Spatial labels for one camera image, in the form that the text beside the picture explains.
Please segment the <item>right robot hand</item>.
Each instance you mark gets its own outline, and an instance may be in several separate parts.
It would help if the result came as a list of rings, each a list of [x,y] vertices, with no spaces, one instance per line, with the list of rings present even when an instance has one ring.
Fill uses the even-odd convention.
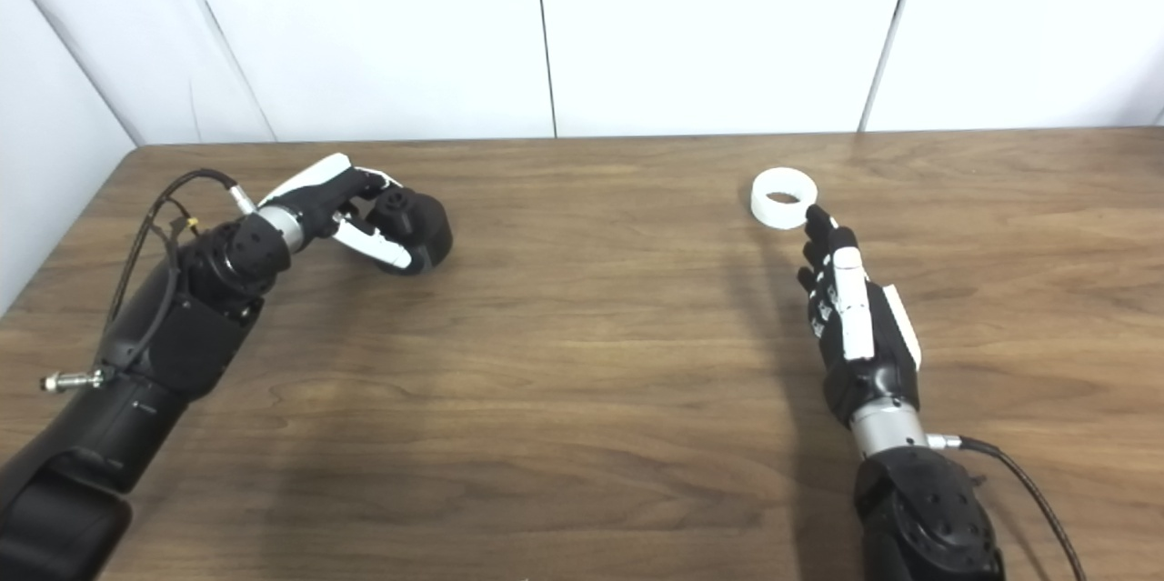
[[[828,411],[846,425],[872,402],[920,408],[918,359],[910,352],[906,312],[888,286],[868,277],[856,232],[819,205],[805,211],[799,286],[818,340]]]

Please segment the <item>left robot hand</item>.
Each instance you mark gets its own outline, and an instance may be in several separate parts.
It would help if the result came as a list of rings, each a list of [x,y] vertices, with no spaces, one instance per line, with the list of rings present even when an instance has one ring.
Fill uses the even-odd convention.
[[[326,155],[275,187],[257,208],[292,255],[315,240],[333,240],[383,271],[419,275],[431,269],[421,245],[406,245],[372,224],[381,206],[410,208],[410,187],[375,168],[354,165],[348,155]]]

